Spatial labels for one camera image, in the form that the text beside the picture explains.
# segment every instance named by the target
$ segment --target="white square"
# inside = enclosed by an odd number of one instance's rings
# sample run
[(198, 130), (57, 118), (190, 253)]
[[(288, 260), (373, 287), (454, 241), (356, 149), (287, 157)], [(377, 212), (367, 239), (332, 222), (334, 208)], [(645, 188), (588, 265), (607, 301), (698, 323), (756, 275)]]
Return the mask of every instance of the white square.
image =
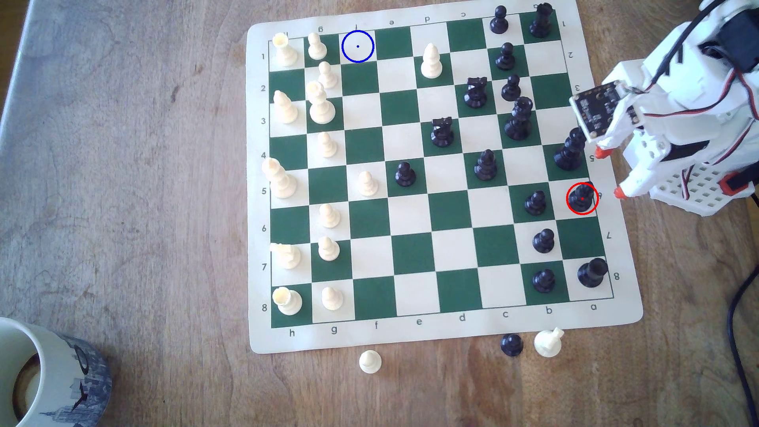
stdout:
[(411, 27), (411, 51), (414, 56), (424, 55), (424, 48), (428, 43), (435, 45), (440, 53), (451, 52), (448, 44), (448, 25), (445, 22)]
[(389, 198), (390, 234), (418, 234), (432, 231), (430, 199), (427, 195)]
[(417, 88), (414, 58), (382, 59), (377, 61), (377, 80), (380, 92), (395, 92)]
[(564, 49), (560, 40), (524, 45), (524, 57), (530, 66), (531, 76), (567, 72)]
[(431, 122), (442, 117), (458, 118), (456, 88), (453, 86), (425, 87), (417, 89), (419, 120)]
[(466, 190), (466, 170), (464, 154), (461, 153), (424, 157), (427, 193)]
[(342, 97), (342, 115), (346, 130), (382, 126), (380, 94), (365, 93)]
[(398, 316), (439, 312), (437, 275), (434, 271), (395, 276), (395, 313)]
[(519, 264), (479, 267), (482, 308), (527, 305)]
[(548, 181), (542, 145), (506, 148), (503, 150), (503, 162), (509, 185)]
[(477, 253), (474, 248), (473, 229), (433, 231), (432, 253), (436, 271), (476, 268)]
[(351, 240), (351, 266), (354, 279), (392, 276), (394, 270), (390, 236)]
[(504, 226), (514, 223), (508, 187), (472, 188), (468, 192), (473, 227)]
[[(337, 289), (342, 293), (342, 305), (335, 311), (327, 310), (322, 304), (322, 290), (326, 287)], [(311, 284), (311, 315), (314, 323), (329, 321), (348, 321), (356, 319), (353, 297), (353, 280), (332, 280)]]
[(382, 140), (385, 147), (385, 160), (407, 160), (424, 157), (422, 128), (419, 123), (383, 126)]

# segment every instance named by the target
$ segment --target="black chess piece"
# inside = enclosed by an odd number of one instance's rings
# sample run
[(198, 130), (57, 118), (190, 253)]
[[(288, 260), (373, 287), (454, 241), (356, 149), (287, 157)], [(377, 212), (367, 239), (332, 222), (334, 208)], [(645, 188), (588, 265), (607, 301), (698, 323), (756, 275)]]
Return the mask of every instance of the black chess piece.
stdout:
[(594, 288), (603, 282), (603, 276), (609, 272), (609, 265), (603, 258), (593, 258), (582, 264), (577, 270), (577, 278), (582, 286)]
[(470, 77), (467, 79), (467, 93), (464, 94), (464, 103), (472, 108), (481, 108), (487, 102), (485, 87), (487, 77)]
[(546, 194), (538, 190), (527, 197), (524, 201), (524, 210), (533, 217), (542, 215), (546, 211)]
[(506, 79), (506, 84), (501, 89), (501, 97), (507, 101), (516, 101), (521, 95), (519, 88), (519, 76), (512, 74)]
[(517, 334), (506, 334), (501, 338), (501, 351), (507, 356), (519, 356), (522, 349), (524, 349), (524, 343)]
[(543, 229), (532, 238), (532, 247), (541, 254), (547, 254), (553, 249), (553, 231)]
[(514, 45), (509, 42), (503, 43), (503, 46), (501, 46), (501, 55), (496, 58), (496, 67), (503, 71), (508, 71), (514, 68), (515, 63)]
[(503, 131), (514, 141), (527, 139), (532, 132), (532, 100), (526, 96), (520, 96), (514, 103), (512, 119), (503, 126)]
[(453, 144), (454, 132), (451, 130), (453, 119), (445, 117), (432, 120), (432, 143), (438, 147), (448, 147)]
[(401, 187), (408, 187), (417, 181), (417, 173), (411, 168), (408, 162), (401, 162), (398, 165), (398, 172), (395, 173), (395, 182)]
[(503, 34), (509, 29), (509, 22), (506, 20), (506, 6), (496, 8), (495, 18), (490, 20), (490, 31), (496, 34)]
[(532, 286), (539, 293), (549, 293), (556, 286), (556, 277), (553, 274), (553, 270), (547, 268), (545, 270), (538, 271), (532, 276)]
[(582, 164), (585, 151), (585, 133), (580, 128), (569, 131), (569, 136), (564, 141), (564, 147), (560, 147), (553, 155), (553, 162), (560, 169), (575, 170)]
[(530, 34), (544, 39), (551, 33), (551, 14), (553, 7), (549, 3), (540, 3), (535, 9), (535, 20), (530, 24)]

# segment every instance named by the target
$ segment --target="green square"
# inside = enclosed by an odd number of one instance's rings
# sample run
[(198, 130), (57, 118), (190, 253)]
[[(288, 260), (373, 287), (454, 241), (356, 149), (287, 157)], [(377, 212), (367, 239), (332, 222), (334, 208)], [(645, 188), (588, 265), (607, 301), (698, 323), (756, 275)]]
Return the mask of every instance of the green square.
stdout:
[(482, 308), (480, 278), (476, 268), (437, 272), (440, 312), (468, 312)]
[(396, 27), (374, 30), (377, 59), (407, 58), (411, 51), (411, 28)]
[(345, 131), (345, 161), (349, 165), (385, 161), (382, 128)]
[(546, 74), (530, 77), (532, 96), (535, 108), (546, 109), (569, 106), (572, 97), (572, 86), (569, 84), (569, 74)]
[(421, 56), (414, 57), (414, 69), (417, 72), (417, 87), (435, 87), (453, 85), (453, 70), (451, 68), (451, 54), (441, 53), (440, 63), (442, 64), (442, 73), (436, 78), (427, 78), (422, 75), (421, 67), (424, 59)]
[(394, 318), (395, 280), (390, 277), (353, 280), (356, 320)]
[(519, 264), (514, 226), (492, 226), (474, 229), (477, 266)]
[(485, 95), (487, 102), (480, 108), (472, 108), (464, 102), (464, 94), (467, 93), (467, 84), (457, 84), (456, 86), (456, 106), (458, 107), (458, 117), (474, 117), (476, 115), (496, 114), (496, 100), (493, 98), (493, 82), (488, 81), (485, 86)]
[[(541, 190), (546, 194), (546, 211), (542, 215), (533, 217), (524, 209), (524, 201), (527, 200), (534, 192)], [(551, 191), (548, 188), (548, 182), (536, 182), (535, 184), (510, 185), (509, 197), (512, 200), (512, 214), (514, 223), (531, 223), (533, 221), (552, 220), (553, 202), (551, 201)]]
[(392, 264), (395, 274), (435, 271), (432, 233), (404, 234), (391, 237)]
[(603, 257), (603, 234), (598, 217), (578, 217), (556, 221), (556, 231), (564, 259)]
[(300, 285), (289, 285), (283, 287), (297, 292), (303, 300), (303, 305), (297, 313), (292, 316), (288, 316), (282, 314), (282, 312), (279, 311), (277, 304), (274, 303), (274, 298), (272, 298), (272, 302), (269, 305), (269, 309), (272, 311), (272, 327), (291, 327), (311, 324), (313, 322), (313, 308), (311, 307), (311, 283), (302, 283)]
[(481, 154), (482, 153), (464, 153), (464, 165), (467, 168), (467, 188), (500, 187), (506, 185), (506, 167), (503, 162), (503, 150), (493, 150), (493, 154), (496, 155), (498, 173), (495, 178), (489, 181), (483, 181), (474, 174), (474, 167), (477, 165), (477, 161), (480, 159)]
[(553, 156), (556, 151), (564, 147), (564, 144), (543, 145), (543, 155), (546, 158), (546, 169), (548, 170), (549, 181), (560, 181), (563, 179), (587, 179), (587, 163), (585, 155), (582, 156), (580, 167), (575, 170), (564, 170), (556, 165)]
[(308, 203), (322, 204), (348, 200), (345, 166), (308, 170)]
[(335, 106), (335, 118), (326, 125), (320, 125), (311, 120), (311, 114), (308, 113), (311, 103), (306, 101), (306, 131), (308, 133), (315, 134), (317, 132), (341, 131), (343, 129), (342, 98), (329, 98), (329, 101)]
[(290, 101), (306, 99), (306, 75), (303, 68), (272, 71), (269, 73), (269, 102), (274, 102), (274, 91), (281, 90)]
[(269, 156), (285, 170), (308, 169), (306, 135), (269, 138)]
[(472, 226), (469, 197), (466, 191), (427, 195), (430, 200), (432, 230), (463, 229)]
[(382, 110), (383, 126), (419, 122), (416, 90), (380, 93), (379, 104)]
[[(401, 162), (408, 162), (414, 172), (417, 173), (417, 181), (408, 187), (401, 187), (395, 183), (395, 173), (398, 172), (398, 165), (401, 164)], [(406, 159), (385, 162), (385, 174), (387, 176), (388, 197), (423, 195), (427, 192), (427, 179), (424, 175), (424, 159)]]
[(308, 206), (280, 207), (272, 209), (270, 215), (272, 242), (300, 245), (311, 241)]
[(448, 21), (446, 25), (451, 52), (485, 49), (485, 31), (481, 18)]
[(390, 235), (387, 198), (351, 201), (348, 210), (351, 213), (351, 239)]
[(377, 63), (375, 61), (340, 65), (340, 72), (342, 96), (377, 93), (380, 91), (380, 81), (377, 77)]
[(445, 154), (461, 153), (461, 129), (458, 126), (458, 119), (453, 119), (451, 131), (453, 131), (453, 142), (448, 147), (438, 147), (432, 142), (432, 122), (422, 122), (422, 148), (424, 156), (443, 156)]
[[(524, 298), (527, 305), (558, 304), (569, 302), (567, 279), (564, 275), (564, 263), (561, 261), (537, 262), (535, 264), (522, 264), (522, 283), (524, 284)], [(556, 279), (556, 286), (549, 293), (539, 293), (532, 286), (532, 276), (538, 271), (550, 269)]]
[(351, 267), (351, 241), (340, 240), (340, 255), (334, 261), (324, 261), (319, 256), (319, 243), (311, 243), (311, 280), (328, 282), (330, 280), (346, 280), (353, 276)]

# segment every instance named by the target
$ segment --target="white chess piece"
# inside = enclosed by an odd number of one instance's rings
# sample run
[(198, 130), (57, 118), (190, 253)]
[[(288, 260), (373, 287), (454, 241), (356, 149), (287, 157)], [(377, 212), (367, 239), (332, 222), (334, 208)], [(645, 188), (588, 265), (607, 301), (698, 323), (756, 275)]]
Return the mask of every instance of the white chess piece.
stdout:
[(285, 288), (284, 286), (274, 289), (272, 294), (274, 303), (277, 304), (279, 311), (287, 316), (292, 316), (301, 310), (303, 299), (301, 294)]
[(298, 263), (301, 262), (301, 250), (296, 246), (272, 243), (269, 245), (269, 250), (274, 254), (277, 265), (282, 268), (289, 270), (297, 267)]
[(311, 108), (308, 110), (311, 120), (326, 125), (335, 118), (335, 106), (327, 100), (327, 93), (321, 83), (311, 81), (307, 84), (306, 95), (311, 102)]
[(292, 123), (298, 118), (298, 109), (292, 105), (290, 97), (281, 90), (274, 91), (274, 113), (280, 123)]
[(324, 261), (334, 261), (340, 255), (340, 246), (327, 236), (319, 238), (319, 256)]
[(553, 331), (541, 331), (535, 336), (535, 351), (542, 357), (554, 357), (562, 349), (562, 337), (564, 331), (554, 329)]
[(333, 229), (337, 227), (340, 224), (340, 211), (329, 203), (319, 206), (319, 222), (324, 228)]
[(427, 78), (437, 78), (442, 73), (440, 53), (432, 43), (428, 44), (427, 47), (424, 48), (421, 73), (424, 77)]
[(308, 35), (308, 55), (314, 61), (319, 61), (327, 56), (327, 46), (322, 43), (319, 34), (311, 33)]
[(358, 174), (358, 192), (364, 197), (371, 197), (377, 193), (377, 189), (380, 187), (377, 184), (377, 180), (372, 177), (372, 174), (363, 171)]
[(332, 89), (337, 84), (337, 74), (332, 72), (332, 67), (329, 66), (329, 62), (327, 61), (319, 63), (319, 83), (325, 89)]
[(337, 310), (342, 306), (342, 292), (329, 286), (322, 289), (322, 305), (327, 310)]
[(267, 158), (261, 165), (263, 173), (266, 174), (272, 184), (272, 195), (276, 198), (288, 198), (295, 194), (295, 190), (298, 188), (298, 181), (295, 177), (288, 174), (285, 168), (279, 164), (279, 160), (272, 157)]
[(382, 367), (382, 358), (378, 352), (367, 350), (361, 353), (361, 357), (358, 358), (358, 366), (367, 374), (373, 374)]

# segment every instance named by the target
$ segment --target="wood grain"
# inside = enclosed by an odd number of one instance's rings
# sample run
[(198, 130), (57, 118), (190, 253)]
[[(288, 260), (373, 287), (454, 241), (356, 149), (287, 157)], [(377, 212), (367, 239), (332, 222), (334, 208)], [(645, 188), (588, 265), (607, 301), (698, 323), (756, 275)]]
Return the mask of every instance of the wood grain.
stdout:
[[(35, 1), (0, 130), (0, 315), (108, 356), (102, 425), (746, 425), (725, 334), (757, 262), (741, 202), (708, 218), (624, 202), (644, 318), (568, 331), (553, 359), (495, 336), (374, 346), (375, 375), (364, 348), (250, 351), (247, 29), (423, 3)], [(597, 81), (697, 13), (580, 11)], [(735, 317), (755, 390), (757, 305), (759, 286)]]

